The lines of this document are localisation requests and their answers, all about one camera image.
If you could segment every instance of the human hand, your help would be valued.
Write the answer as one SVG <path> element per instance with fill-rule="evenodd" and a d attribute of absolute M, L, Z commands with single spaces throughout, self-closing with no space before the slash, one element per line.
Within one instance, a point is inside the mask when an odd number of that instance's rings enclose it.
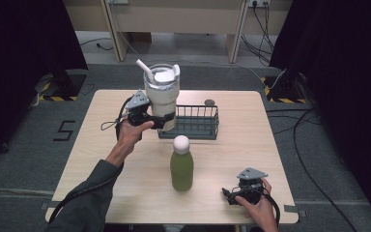
<path fill-rule="evenodd" d="M 261 178 L 261 180 L 265 187 L 264 194 L 271 194 L 270 183 L 268 183 L 265 178 Z M 236 196 L 236 200 L 248 210 L 245 217 L 254 219 L 255 223 L 257 223 L 262 230 L 266 232 L 278 231 L 275 216 L 273 215 L 272 204 L 265 196 L 262 195 L 260 201 L 256 205 L 252 205 L 240 196 Z"/>
<path fill-rule="evenodd" d="M 143 131 L 150 129 L 155 123 L 148 121 L 140 126 L 132 126 L 127 120 L 122 122 L 119 131 L 119 142 L 114 146 L 106 161 L 120 166 L 125 158 L 132 153 Z"/>

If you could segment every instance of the metal basket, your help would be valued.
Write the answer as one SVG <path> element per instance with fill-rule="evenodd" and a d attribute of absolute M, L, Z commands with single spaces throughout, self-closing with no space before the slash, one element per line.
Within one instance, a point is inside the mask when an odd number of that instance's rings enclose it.
<path fill-rule="evenodd" d="M 178 104 L 176 126 L 173 130 L 158 131 L 159 138 L 175 138 L 185 135 L 189 139 L 216 140 L 218 134 L 218 107 Z"/>

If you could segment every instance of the white tumbler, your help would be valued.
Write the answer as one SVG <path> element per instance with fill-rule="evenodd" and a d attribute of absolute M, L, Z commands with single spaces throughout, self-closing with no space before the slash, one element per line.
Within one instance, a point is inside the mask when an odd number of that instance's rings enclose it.
<path fill-rule="evenodd" d="M 173 115 L 161 131 L 170 131 L 176 126 L 177 97 L 180 94 L 180 67 L 158 64 L 150 67 L 153 75 L 143 73 L 146 95 L 151 102 L 152 114 L 157 117 Z"/>

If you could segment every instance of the gray sleeve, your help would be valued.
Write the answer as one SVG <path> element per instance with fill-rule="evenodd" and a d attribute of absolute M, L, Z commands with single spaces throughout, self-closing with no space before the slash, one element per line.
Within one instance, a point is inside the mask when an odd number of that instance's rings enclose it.
<path fill-rule="evenodd" d="M 87 180 L 69 192 L 67 197 L 109 182 L 68 202 L 45 231 L 102 231 L 113 187 L 122 170 L 123 165 L 116 167 L 100 160 Z"/>

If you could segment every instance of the plastic bottle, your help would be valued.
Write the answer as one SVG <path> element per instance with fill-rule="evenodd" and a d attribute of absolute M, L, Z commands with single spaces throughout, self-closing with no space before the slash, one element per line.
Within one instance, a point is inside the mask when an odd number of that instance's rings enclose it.
<path fill-rule="evenodd" d="M 170 160 L 171 181 L 173 188 L 178 191 L 191 189 L 194 160 L 189 151 L 189 140 L 184 135 L 179 135 L 174 139 L 174 152 Z"/>

